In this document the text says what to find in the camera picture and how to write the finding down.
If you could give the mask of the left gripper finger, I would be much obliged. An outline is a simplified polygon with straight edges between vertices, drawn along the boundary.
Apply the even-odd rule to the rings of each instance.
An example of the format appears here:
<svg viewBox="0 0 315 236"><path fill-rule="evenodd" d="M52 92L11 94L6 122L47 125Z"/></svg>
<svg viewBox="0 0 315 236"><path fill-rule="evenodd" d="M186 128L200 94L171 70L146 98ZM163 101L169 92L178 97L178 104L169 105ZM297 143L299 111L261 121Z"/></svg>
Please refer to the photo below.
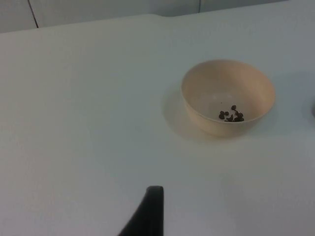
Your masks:
<svg viewBox="0 0 315 236"><path fill-rule="evenodd" d="M163 236L164 235L164 188L149 186L120 236Z"/></svg>

